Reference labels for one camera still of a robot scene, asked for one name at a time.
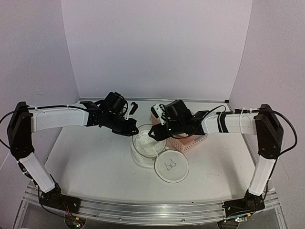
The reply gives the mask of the white bra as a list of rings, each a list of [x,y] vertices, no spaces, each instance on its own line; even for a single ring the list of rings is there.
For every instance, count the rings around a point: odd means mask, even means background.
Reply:
[[[163,148],[163,142],[157,142],[148,136],[149,130],[142,130],[135,137],[133,144],[135,149],[145,157],[154,157],[159,154]]]

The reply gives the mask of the pink plastic basket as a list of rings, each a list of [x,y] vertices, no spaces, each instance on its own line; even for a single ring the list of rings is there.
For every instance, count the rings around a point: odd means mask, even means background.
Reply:
[[[168,138],[167,142],[172,145],[174,149],[181,153],[193,149],[195,146],[202,143],[208,135],[193,135],[191,137],[184,138],[184,135],[176,136],[175,138]]]

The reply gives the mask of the white mesh laundry bag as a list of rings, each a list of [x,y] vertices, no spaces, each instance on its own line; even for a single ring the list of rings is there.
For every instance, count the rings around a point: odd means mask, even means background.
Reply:
[[[166,141],[156,141],[149,136],[152,124],[138,127],[139,133],[132,136],[133,161],[144,168],[153,169],[167,183],[179,183],[189,175],[189,162],[183,153],[170,149]]]

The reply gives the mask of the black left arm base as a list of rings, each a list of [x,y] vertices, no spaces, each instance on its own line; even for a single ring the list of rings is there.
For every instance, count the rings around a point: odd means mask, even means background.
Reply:
[[[78,213],[81,205],[81,199],[62,194],[59,184],[51,177],[55,187],[51,191],[42,191],[39,188],[39,203],[43,207],[62,210],[70,213]]]

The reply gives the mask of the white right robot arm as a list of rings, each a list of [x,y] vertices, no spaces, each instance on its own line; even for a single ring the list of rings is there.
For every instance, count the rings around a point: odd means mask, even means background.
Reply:
[[[251,211],[271,179],[277,160],[296,147],[298,136],[292,123],[268,104],[256,109],[220,109],[217,106],[192,114],[182,100],[154,104],[151,113],[159,123],[152,126],[149,137],[163,141],[178,135],[241,134],[249,149],[257,151],[253,153],[255,170],[249,194],[240,200],[241,209]]]

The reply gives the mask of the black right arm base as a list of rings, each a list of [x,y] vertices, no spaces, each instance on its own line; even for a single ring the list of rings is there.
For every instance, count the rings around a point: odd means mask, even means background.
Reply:
[[[240,215],[254,214],[257,211],[265,209],[264,200],[268,192],[268,182],[265,185],[265,195],[256,196],[249,192],[247,189],[243,198],[225,201],[222,205],[225,213],[225,219],[230,219],[232,217],[238,217]]]

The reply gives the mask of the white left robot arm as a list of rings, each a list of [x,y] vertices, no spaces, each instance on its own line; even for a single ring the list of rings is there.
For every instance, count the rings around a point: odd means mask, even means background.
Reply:
[[[137,121],[131,118],[137,109],[137,103],[129,104],[117,92],[110,92],[96,102],[82,101],[79,105],[30,106],[19,102],[13,111],[4,115],[11,117],[5,147],[17,160],[24,175],[46,193],[46,201],[53,208],[60,208],[64,204],[61,189],[35,154],[32,135],[54,128],[97,126],[106,127],[117,135],[133,136],[139,132]]]

